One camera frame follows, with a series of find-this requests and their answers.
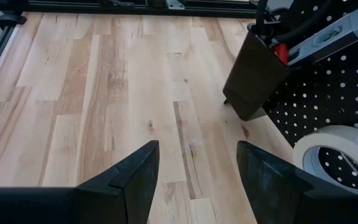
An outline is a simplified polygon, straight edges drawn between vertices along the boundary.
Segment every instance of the roll of tape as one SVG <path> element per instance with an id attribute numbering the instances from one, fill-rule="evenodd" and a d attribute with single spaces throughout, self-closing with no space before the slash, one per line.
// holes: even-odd
<path id="1" fill-rule="evenodd" d="M 331 165 L 322 161 L 329 156 L 330 161 L 333 161 Z M 355 184 L 345 184 L 350 178 L 358 178 L 358 129 L 340 125 L 326 126 L 301 138 L 295 144 L 293 162 L 298 168 L 310 174 L 358 194 L 358 187 Z M 346 169 L 335 167 L 335 163 L 344 162 L 349 165 Z M 332 170 L 339 177 L 333 176 Z"/>

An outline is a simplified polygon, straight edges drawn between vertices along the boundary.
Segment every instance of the black cable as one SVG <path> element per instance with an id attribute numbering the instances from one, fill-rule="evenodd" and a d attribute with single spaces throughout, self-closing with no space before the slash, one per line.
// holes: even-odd
<path id="1" fill-rule="evenodd" d="M 256 9 L 256 26 L 258 27 L 259 35 L 266 35 L 265 27 L 265 10 L 268 0 L 260 0 Z"/>
<path id="2" fill-rule="evenodd" d="M 310 29 L 316 22 L 318 22 L 327 12 L 328 8 L 330 7 L 332 0 L 325 1 L 321 7 L 313 14 L 313 16 L 308 19 L 306 22 L 302 23 L 296 29 L 282 35 L 278 35 L 273 38 L 272 42 L 273 45 L 291 41 L 300 35 L 303 35 L 308 29 Z"/>

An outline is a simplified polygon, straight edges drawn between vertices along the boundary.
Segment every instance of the wooden board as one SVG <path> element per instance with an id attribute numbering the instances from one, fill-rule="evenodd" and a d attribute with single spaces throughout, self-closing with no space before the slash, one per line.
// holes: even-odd
<path id="1" fill-rule="evenodd" d="M 150 224 L 255 223 L 236 144 L 291 148 L 223 105 L 250 20 L 26 16 L 0 59 L 0 186 L 78 185 L 158 139 Z"/>

